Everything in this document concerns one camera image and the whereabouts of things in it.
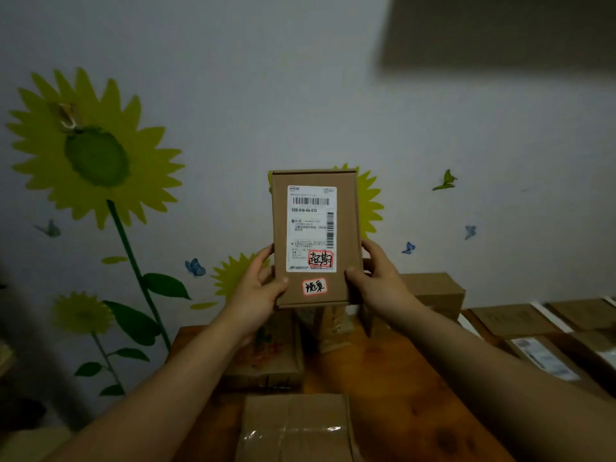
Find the person's left hand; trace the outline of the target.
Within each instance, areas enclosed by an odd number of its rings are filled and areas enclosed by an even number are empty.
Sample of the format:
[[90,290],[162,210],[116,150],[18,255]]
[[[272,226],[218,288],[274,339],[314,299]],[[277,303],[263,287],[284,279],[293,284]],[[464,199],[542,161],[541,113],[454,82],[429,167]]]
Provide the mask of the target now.
[[266,303],[261,288],[275,278],[282,278],[273,266],[264,265],[274,251],[274,244],[270,244],[258,252],[214,321],[216,325],[221,324],[236,347],[246,345],[273,314],[275,305]]

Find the person's right hand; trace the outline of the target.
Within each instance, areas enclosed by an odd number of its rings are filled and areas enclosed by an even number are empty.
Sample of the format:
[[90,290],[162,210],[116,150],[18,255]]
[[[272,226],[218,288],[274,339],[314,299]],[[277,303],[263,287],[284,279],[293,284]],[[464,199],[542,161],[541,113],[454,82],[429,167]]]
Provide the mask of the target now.
[[400,273],[380,245],[362,239],[361,246],[369,254],[363,259],[363,269],[371,276],[371,287],[363,304],[394,329],[408,332],[417,313],[424,306],[406,288]]

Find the labelled cardboard parcel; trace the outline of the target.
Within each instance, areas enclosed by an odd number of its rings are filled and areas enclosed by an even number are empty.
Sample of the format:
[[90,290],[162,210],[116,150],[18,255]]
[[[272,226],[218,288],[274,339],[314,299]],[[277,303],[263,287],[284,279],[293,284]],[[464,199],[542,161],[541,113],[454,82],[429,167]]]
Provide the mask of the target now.
[[363,267],[356,169],[274,170],[275,278],[287,278],[279,309],[358,304],[348,268]]

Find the person's left forearm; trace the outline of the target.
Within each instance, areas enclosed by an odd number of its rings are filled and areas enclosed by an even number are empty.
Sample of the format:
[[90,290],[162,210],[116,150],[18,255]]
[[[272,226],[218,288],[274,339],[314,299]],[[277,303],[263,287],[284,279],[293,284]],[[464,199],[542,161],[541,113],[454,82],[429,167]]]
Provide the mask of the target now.
[[244,341],[224,314],[42,462],[171,462]]

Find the person's right forearm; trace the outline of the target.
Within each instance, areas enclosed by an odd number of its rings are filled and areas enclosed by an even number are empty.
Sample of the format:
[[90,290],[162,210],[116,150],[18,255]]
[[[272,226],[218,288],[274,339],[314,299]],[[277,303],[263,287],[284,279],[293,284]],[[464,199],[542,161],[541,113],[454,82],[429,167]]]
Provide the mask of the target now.
[[616,462],[616,404],[512,357],[412,298],[387,311],[521,462]]

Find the small upright cardboard box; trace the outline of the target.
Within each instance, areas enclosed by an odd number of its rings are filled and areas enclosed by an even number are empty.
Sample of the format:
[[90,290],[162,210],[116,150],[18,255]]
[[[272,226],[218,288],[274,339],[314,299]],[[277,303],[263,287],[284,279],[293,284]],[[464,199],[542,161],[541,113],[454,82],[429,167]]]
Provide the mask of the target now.
[[327,354],[351,346],[355,327],[346,309],[335,305],[296,310],[295,316],[308,333],[311,349]]

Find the cardboard box with orange print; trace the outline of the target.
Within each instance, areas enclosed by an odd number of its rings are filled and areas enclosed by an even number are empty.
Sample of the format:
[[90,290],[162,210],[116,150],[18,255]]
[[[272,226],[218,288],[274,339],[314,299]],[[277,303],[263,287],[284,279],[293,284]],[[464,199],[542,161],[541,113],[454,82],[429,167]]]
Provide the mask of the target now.
[[301,331],[290,311],[275,312],[239,349],[220,379],[226,392],[293,390],[304,377]]

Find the plain brown cardboard box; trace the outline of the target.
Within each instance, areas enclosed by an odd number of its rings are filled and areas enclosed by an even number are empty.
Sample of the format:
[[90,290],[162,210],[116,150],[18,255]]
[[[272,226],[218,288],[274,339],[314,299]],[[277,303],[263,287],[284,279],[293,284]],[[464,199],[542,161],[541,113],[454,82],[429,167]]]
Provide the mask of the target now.
[[[447,273],[402,273],[400,274],[406,288],[420,303],[430,310],[457,322],[466,290],[456,283]],[[357,313],[368,338],[389,336],[395,331],[381,318],[375,316],[365,305]]]

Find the cardboard box with clear tape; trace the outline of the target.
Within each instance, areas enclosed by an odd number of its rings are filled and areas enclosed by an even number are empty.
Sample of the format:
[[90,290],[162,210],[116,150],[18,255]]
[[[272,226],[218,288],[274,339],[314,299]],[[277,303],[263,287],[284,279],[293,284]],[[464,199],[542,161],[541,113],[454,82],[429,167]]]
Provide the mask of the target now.
[[348,397],[246,397],[234,462],[364,462]]

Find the flat brown cardboard box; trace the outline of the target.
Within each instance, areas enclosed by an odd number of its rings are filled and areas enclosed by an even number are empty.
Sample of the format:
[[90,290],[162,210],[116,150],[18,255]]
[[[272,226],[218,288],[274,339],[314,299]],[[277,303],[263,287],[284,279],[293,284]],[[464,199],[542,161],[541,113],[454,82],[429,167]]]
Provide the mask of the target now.
[[602,298],[553,301],[545,306],[574,331],[616,329],[616,307]]
[[560,329],[531,304],[497,305],[469,309],[493,336],[505,339],[560,333]]

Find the cardboard box with white label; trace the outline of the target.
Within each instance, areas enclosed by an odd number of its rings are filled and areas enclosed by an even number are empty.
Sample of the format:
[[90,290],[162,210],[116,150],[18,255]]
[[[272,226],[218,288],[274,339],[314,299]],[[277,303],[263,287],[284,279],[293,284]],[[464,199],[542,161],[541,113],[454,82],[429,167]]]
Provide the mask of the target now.
[[543,336],[503,339],[501,348],[538,369],[608,402],[616,402],[585,369]]

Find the stemless sunflower wall decal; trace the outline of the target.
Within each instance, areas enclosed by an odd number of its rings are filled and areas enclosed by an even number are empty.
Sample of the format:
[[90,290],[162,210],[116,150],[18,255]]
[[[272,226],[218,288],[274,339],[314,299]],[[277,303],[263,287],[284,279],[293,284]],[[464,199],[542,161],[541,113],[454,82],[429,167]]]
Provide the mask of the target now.
[[[214,286],[217,287],[215,295],[228,299],[235,291],[237,284],[242,279],[245,271],[248,269],[256,254],[247,257],[240,254],[238,259],[229,256],[227,262],[222,262],[222,267],[214,267],[215,274],[211,278],[215,279]],[[191,304],[191,310],[205,310],[216,306],[218,302],[196,303]]]

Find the half sunflower wall decal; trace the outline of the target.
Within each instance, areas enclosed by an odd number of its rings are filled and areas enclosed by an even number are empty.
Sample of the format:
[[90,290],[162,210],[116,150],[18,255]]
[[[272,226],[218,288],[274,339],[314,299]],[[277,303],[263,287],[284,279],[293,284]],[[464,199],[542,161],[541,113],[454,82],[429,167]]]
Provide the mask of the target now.
[[338,205],[343,208],[343,213],[348,216],[352,207],[352,188],[350,176],[352,169],[355,170],[355,188],[357,193],[357,221],[360,238],[367,239],[376,233],[376,222],[382,221],[384,206],[378,201],[381,189],[376,186],[376,176],[370,170],[361,170],[360,167],[352,167],[345,163],[342,166],[334,166],[335,171],[342,170],[342,174],[336,175],[336,185],[341,194],[338,196]]

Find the green butterfly wall decal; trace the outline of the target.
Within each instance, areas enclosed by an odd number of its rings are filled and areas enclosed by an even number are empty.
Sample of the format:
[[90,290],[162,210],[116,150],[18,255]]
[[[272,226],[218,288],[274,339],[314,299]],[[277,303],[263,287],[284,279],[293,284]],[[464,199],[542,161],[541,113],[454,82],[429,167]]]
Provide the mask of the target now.
[[457,181],[458,178],[456,178],[452,173],[450,169],[447,169],[444,174],[443,174],[443,179],[442,179],[442,183],[438,186],[435,186],[434,188],[432,188],[432,191],[439,191],[439,190],[446,190],[446,189],[451,189],[451,188],[455,188],[455,182]]

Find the small pale sunflower wall decal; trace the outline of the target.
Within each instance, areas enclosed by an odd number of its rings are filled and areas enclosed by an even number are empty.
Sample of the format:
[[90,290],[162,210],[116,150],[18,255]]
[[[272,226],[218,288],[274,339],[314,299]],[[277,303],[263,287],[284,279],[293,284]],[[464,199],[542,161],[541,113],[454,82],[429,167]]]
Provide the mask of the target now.
[[98,356],[79,365],[73,375],[77,378],[93,378],[100,374],[110,375],[111,383],[100,390],[100,397],[121,397],[126,390],[119,379],[119,374],[112,364],[112,358],[121,357],[131,360],[149,362],[150,358],[136,347],[121,347],[107,350],[102,343],[102,336],[108,333],[116,323],[110,306],[98,299],[96,295],[86,292],[72,292],[59,295],[54,301],[52,318],[55,325],[64,332],[77,336],[89,337],[93,341]]

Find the large sunflower wall decal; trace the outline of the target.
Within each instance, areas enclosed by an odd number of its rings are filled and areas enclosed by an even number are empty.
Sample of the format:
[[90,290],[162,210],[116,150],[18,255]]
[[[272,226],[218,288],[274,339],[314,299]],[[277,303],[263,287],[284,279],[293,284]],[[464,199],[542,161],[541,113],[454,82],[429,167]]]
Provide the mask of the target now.
[[[147,224],[145,210],[166,213],[177,203],[171,190],[182,186],[175,174],[185,165],[177,162],[182,151],[161,146],[164,126],[141,126],[142,103],[133,95],[123,103],[118,83],[109,78],[101,94],[95,91],[85,69],[77,68],[70,82],[53,71],[54,82],[33,72],[36,90],[18,88],[24,109],[11,110],[8,130],[17,137],[11,147],[26,154],[12,165],[27,176],[29,190],[47,192],[57,210],[69,210],[74,220],[92,214],[99,230],[111,220],[150,311],[150,319],[167,351],[171,340],[135,256],[126,229],[136,218]],[[58,120],[58,103],[73,103],[80,117],[80,132],[64,132]]]

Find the clear wall hook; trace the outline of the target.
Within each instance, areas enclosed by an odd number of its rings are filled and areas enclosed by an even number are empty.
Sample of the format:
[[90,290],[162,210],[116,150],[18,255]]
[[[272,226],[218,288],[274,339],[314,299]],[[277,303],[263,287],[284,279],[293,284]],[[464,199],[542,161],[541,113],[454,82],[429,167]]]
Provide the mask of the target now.
[[82,129],[80,117],[73,103],[58,103],[58,120],[64,132],[80,132]]

